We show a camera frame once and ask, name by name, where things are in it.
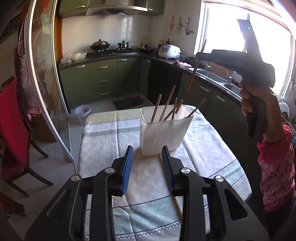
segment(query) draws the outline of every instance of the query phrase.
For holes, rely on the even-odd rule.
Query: silver screw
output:
[[[183,172],[184,174],[188,174],[188,173],[190,173],[190,169],[187,167],[184,167],[181,169],[181,172]]]
[[[79,179],[80,179],[80,177],[78,175],[74,175],[71,177],[71,181],[73,181],[73,182],[77,182],[77,181],[79,181]]]
[[[110,174],[110,173],[113,173],[115,170],[112,168],[112,167],[107,167],[106,169],[105,169],[105,173],[108,173],[108,174]]]
[[[217,182],[220,182],[220,183],[224,181],[224,178],[220,175],[216,176],[215,179]]]

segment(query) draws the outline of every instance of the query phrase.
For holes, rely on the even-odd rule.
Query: red upholstery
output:
[[[5,150],[2,161],[3,181],[21,173],[28,160],[29,133],[18,108],[16,84],[17,80],[14,79],[0,93],[0,135],[9,148],[9,150]]]

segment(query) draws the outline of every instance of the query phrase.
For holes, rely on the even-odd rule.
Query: hand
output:
[[[279,107],[278,99],[272,93],[270,88],[261,86],[244,86],[243,81],[239,83],[241,87],[242,96],[242,113],[247,116],[252,113],[253,107],[249,102],[249,94],[261,98],[266,105],[266,120],[267,126],[264,139],[268,143],[276,143],[285,137],[285,131],[281,120],[281,109]]]

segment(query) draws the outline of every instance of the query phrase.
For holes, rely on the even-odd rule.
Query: roller shade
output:
[[[204,0],[204,2],[228,4],[232,6],[245,8],[247,10],[262,14],[278,22],[286,29],[289,29],[288,26],[283,22],[283,19],[281,18],[278,11],[265,0]]]

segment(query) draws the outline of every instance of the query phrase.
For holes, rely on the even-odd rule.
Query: white plastic container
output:
[[[79,123],[84,126],[86,118],[91,113],[91,107],[89,105],[81,105],[75,109],[75,115],[78,118]]]
[[[150,121],[155,107],[140,109],[140,147],[143,156],[160,154],[165,145],[168,146],[169,151],[176,150],[193,119],[193,117],[185,118],[191,111],[185,105],[181,105],[178,113],[175,114],[174,120],[171,120],[171,115],[166,121],[158,121],[164,107],[164,105],[158,107],[153,123]],[[172,109],[173,105],[167,107],[164,118]]]

